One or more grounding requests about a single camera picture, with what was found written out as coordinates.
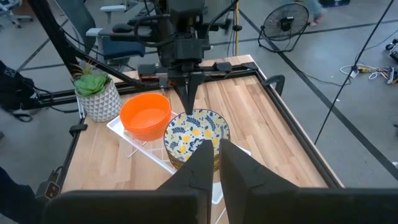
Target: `potted succulent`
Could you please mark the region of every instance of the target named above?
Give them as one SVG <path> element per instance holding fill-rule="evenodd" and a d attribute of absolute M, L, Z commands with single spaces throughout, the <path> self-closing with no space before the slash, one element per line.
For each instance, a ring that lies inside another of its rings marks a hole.
<path fill-rule="evenodd" d="M 109 121 L 119 115 L 120 95 L 108 74 L 94 70 L 89 63 L 78 66 L 73 76 L 75 93 L 86 113 L 97 122 Z"/>

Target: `plate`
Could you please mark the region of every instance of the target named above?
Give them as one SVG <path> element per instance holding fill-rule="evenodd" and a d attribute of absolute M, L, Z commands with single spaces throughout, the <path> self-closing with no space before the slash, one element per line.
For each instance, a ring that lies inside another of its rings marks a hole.
<path fill-rule="evenodd" d="M 217 156 L 221 138 L 230 140 L 226 120 L 214 111 L 195 109 L 192 115 L 184 112 L 171 120 L 164 134 L 164 144 L 168 154 L 173 157 L 170 160 L 178 160 L 183 164 L 203 140 L 212 141 Z"/>

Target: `white geometric planter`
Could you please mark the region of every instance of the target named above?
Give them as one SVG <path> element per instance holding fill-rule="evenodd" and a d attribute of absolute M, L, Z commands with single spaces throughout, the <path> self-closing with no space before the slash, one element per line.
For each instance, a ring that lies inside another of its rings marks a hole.
<path fill-rule="evenodd" d="M 93 119 L 93 121 L 110 121 L 119 115 L 122 102 L 120 100 L 118 90 L 112 80 L 108 83 L 108 86 L 104 91 L 93 96 L 81 96 L 76 90 L 75 93 L 86 113 Z"/>

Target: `succulent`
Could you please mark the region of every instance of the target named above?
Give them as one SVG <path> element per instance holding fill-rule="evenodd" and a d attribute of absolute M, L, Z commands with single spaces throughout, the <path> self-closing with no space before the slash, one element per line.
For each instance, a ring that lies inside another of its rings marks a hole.
<path fill-rule="evenodd" d="M 79 95 L 89 97 L 104 91 L 110 82 L 110 77 L 93 70 L 94 66 L 88 64 L 84 67 L 76 65 L 78 70 L 73 76 L 73 85 Z"/>

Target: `chair wheel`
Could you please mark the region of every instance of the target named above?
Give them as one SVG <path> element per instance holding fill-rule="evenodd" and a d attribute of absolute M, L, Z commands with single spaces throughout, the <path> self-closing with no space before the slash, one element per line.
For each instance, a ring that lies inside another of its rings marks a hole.
<path fill-rule="evenodd" d="M 395 47 L 395 44 L 387 44 L 386 50 L 392 50 Z"/>

